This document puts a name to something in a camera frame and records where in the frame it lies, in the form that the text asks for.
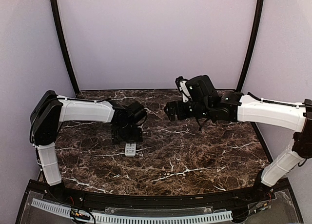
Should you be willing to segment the white remote control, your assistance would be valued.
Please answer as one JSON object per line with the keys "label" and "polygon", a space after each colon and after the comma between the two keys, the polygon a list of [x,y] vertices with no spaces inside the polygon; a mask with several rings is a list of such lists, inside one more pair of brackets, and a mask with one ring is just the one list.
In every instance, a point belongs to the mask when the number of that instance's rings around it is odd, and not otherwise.
{"label": "white remote control", "polygon": [[137,143],[126,143],[124,155],[126,157],[134,157],[136,155]]}

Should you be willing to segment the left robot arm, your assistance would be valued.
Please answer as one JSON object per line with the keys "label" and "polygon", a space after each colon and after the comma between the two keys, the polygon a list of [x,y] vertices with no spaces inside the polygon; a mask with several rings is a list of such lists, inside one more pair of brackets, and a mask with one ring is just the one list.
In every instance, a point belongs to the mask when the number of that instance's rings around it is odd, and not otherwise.
{"label": "left robot arm", "polygon": [[50,187],[50,195],[63,203],[69,192],[63,188],[56,154],[56,141],[64,122],[101,122],[111,128],[113,144],[140,143],[147,111],[139,102],[122,105],[115,100],[84,100],[44,93],[30,116],[29,142],[35,148],[39,167]]}

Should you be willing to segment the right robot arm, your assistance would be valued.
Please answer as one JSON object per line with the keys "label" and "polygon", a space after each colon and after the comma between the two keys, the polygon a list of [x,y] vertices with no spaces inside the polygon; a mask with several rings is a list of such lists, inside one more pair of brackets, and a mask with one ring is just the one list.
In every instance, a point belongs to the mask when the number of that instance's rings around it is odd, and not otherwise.
{"label": "right robot arm", "polygon": [[260,201],[269,187],[312,157],[311,100],[279,102],[236,91],[220,95],[208,75],[189,80],[180,76],[175,83],[182,99],[165,105],[164,112],[170,121],[204,118],[212,122],[258,122],[293,131],[293,140],[286,149],[258,174],[254,187],[249,190],[252,201]]}

